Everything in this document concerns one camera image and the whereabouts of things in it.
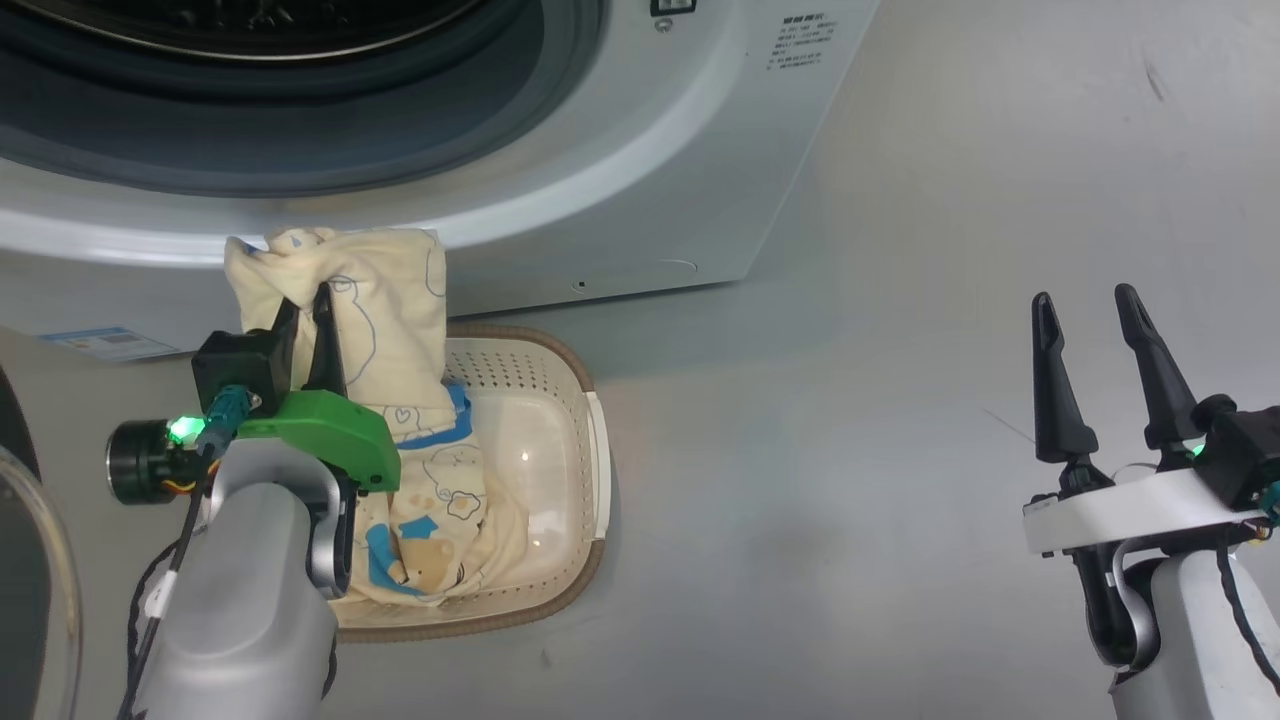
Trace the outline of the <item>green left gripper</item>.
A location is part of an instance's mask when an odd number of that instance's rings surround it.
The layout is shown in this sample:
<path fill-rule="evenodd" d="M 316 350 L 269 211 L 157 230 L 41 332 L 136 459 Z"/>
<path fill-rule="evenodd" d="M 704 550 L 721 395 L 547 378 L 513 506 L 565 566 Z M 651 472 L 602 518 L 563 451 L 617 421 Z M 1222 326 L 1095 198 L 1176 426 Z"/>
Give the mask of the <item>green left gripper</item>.
<path fill-rule="evenodd" d="M 289 392 L 275 415 L 248 419 L 237 437 L 279 439 L 340 469 L 366 493 L 394 493 L 402 461 L 384 416 L 340 396 L 347 393 L 346 372 L 329 283 L 317 287 L 311 310 L 315 340 L 306 389 Z M 280 348 L 294 350 L 298 324 L 300 307 L 282 299 L 270 327 Z"/>

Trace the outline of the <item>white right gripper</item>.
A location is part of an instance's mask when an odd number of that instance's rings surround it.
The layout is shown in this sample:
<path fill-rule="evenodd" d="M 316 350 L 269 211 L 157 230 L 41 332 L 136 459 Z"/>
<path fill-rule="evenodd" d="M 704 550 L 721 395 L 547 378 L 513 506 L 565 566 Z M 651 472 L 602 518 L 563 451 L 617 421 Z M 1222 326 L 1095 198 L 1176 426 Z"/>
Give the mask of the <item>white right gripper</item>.
<path fill-rule="evenodd" d="M 1160 454 L 1165 473 L 1116 486 L 1091 461 L 1100 448 L 1076 402 L 1062 360 L 1065 338 L 1047 292 L 1032 300 L 1032 372 L 1036 457 L 1062 465 L 1060 496 L 1028 503 L 1023 530 L 1033 553 L 1166 536 L 1251 520 L 1251 510 L 1233 511 L 1199 478 L 1187 441 L 1203 436 L 1190 419 L 1197 405 L 1180 368 L 1158 333 L 1137 290 L 1115 287 L 1115 304 L 1126 346 L 1134 352 L 1148 423 L 1148 448 Z"/>

